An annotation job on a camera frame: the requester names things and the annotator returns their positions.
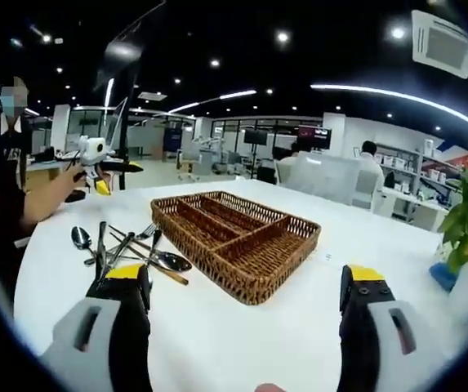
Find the person's left hand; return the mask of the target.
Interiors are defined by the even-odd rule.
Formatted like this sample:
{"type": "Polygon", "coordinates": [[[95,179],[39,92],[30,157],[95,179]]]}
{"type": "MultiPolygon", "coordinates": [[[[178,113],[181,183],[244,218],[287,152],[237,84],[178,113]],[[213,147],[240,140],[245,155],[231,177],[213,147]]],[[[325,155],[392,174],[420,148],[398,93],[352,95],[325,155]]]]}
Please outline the person's left hand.
{"type": "Polygon", "coordinates": [[[70,194],[75,189],[87,187],[85,168],[80,163],[69,167],[62,173],[62,176],[63,188],[67,194],[70,194]]]}

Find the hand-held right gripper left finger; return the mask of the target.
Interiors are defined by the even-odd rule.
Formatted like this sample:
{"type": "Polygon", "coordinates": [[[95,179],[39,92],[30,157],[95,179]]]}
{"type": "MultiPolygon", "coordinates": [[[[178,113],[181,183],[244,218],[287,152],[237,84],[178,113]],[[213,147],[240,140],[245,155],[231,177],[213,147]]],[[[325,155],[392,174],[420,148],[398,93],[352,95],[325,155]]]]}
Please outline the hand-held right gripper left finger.
{"type": "Polygon", "coordinates": [[[67,390],[152,390],[151,288],[145,264],[113,269],[56,323],[40,359],[67,390]]]}

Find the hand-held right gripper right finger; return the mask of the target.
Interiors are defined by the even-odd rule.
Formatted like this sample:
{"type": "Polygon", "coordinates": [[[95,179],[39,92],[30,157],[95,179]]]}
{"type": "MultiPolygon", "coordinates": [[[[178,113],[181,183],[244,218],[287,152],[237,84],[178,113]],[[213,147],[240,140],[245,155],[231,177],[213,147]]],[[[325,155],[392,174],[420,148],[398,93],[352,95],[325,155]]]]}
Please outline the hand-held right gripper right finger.
{"type": "Polygon", "coordinates": [[[372,268],[343,267],[339,310],[339,391],[426,391],[451,363],[428,322],[372,268]]]}

